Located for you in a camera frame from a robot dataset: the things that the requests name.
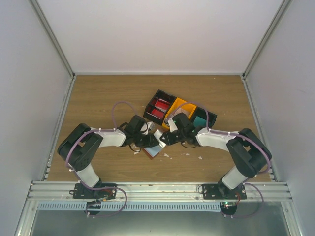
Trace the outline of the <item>black bin with red cards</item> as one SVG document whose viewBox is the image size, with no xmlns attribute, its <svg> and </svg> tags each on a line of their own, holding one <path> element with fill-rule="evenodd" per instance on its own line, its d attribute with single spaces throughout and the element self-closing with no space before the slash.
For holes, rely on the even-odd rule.
<svg viewBox="0 0 315 236">
<path fill-rule="evenodd" d="M 170 110 L 176 99 L 177 97 L 162 90 L 158 90 L 146 105 L 143 117 L 162 126 L 167 112 Z"/>
</svg>

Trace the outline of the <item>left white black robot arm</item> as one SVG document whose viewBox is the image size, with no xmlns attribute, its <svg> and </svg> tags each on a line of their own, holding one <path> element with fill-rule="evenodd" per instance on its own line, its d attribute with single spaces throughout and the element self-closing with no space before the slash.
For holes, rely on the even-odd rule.
<svg viewBox="0 0 315 236">
<path fill-rule="evenodd" d="M 66 168 L 85 187 L 85 194 L 95 199 L 101 194 L 101 179 L 91 164 L 97 150 L 104 147 L 130 147 L 132 144 L 140 149 L 156 148 L 159 141 L 150 129 L 148 123 L 138 115 L 113 129 L 96 129 L 80 123 L 60 144 L 57 153 L 65 161 Z"/>
</svg>

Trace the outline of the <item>brown leather card holder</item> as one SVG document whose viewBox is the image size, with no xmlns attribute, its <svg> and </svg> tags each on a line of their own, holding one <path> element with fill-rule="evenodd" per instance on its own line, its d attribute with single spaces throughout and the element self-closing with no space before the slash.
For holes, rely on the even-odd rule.
<svg viewBox="0 0 315 236">
<path fill-rule="evenodd" d="M 154 137 L 158 141 L 158 145 L 154 147 L 145 147 L 143 148 L 144 153 L 152 160 L 154 159 L 165 147 L 166 143 L 160 140 L 163 135 L 163 130 L 157 129 L 153 133 Z"/>
</svg>

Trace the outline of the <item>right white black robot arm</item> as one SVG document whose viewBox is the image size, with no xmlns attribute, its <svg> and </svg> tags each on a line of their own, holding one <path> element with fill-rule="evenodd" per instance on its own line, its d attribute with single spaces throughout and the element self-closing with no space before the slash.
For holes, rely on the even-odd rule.
<svg viewBox="0 0 315 236">
<path fill-rule="evenodd" d="M 248 128 L 239 132 L 214 130 L 194 126 L 186 115 L 179 113 L 167 120 L 170 130 L 164 132 L 160 141 L 170 146 L 186 142 L 197 147 L 212 147 L 229 152 L 234 167 L 218 182 L 218 194 L 231 198 L 239 185 L 271 167 L 272 155 L 261 140 Z"/>
</svg>

